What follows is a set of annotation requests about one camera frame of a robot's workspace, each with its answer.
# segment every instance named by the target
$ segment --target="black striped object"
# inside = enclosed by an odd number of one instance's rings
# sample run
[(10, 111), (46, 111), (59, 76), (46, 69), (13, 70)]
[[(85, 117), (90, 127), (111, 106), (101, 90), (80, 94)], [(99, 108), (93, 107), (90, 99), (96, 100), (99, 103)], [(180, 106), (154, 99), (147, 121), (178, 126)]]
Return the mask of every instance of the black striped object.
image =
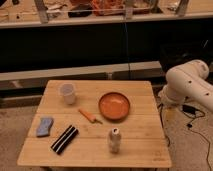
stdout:
[(61, 154), (66, 146), (72, 141), (73, 138), (78, 134), (78, 129), (70, 125), (63, 134), (53, 143), (51, 146), (52, 150), (57, 154)]

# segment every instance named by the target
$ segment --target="table leg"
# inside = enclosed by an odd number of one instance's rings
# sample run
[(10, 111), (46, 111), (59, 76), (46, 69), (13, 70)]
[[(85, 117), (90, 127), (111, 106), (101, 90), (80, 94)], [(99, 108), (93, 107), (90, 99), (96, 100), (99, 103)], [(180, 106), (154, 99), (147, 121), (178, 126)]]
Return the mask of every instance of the table leg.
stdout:
[(52, 171), (50, 167), (41, 167), (44, 171)]

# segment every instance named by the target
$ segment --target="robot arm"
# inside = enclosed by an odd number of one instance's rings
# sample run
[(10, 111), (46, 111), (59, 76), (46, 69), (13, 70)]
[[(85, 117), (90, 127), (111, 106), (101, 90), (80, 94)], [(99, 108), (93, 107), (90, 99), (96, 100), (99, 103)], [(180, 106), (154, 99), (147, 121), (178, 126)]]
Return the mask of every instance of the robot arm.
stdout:
[(213, 112), (213, 86), (205, 81), (209, 68), (201, 60), (193, 60), (175, 66), (166, 73), (167, 85), (160, 92), (162, 103), (167, 107), (184, 103), (190, 97)]

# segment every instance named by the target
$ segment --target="paper cup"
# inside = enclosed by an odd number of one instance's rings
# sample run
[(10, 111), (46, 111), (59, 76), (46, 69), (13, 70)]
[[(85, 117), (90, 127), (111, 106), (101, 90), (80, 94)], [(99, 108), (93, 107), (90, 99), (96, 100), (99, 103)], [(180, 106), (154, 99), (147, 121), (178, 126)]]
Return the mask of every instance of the paper cup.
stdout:
[(75, 87), (73, 84), (62, 84), (59, 88), (60, 95), (64, 98), (65, 103), (73, 104), (75, 102)]

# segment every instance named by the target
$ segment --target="wooden table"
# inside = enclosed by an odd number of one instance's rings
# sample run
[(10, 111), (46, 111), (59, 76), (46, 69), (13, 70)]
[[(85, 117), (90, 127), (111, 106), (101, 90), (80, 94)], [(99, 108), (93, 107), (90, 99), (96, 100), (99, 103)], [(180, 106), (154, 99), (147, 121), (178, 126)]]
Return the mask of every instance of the wooden table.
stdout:
[[(66, 105), (58, 93), (62, 83), (74, 83), (77, 101)], [(128, 117), (121, 123), (104, 119), (98, 109), (98, 101), (107, 92), (124, 94), (131, 103)], [(103, 122), (92, 124), (78, 108), (83, 108)], [(37, 138), (36, 128), (40, 118), (51, 116), (54, 124), (49, 137)], [(60, 134), (73, 124), (79, 135), (61, 155), (50, 146)], [(120, 152), (109, 152), (107, 135), (112, 128), (122, 133)], [(171, 167), (160, 117), (148, 81), (72, 81), (48, 82), (32, 126), (18, 158), (22, 166), (63, 167), (121, 167), (121, 168), (168, 168)]]

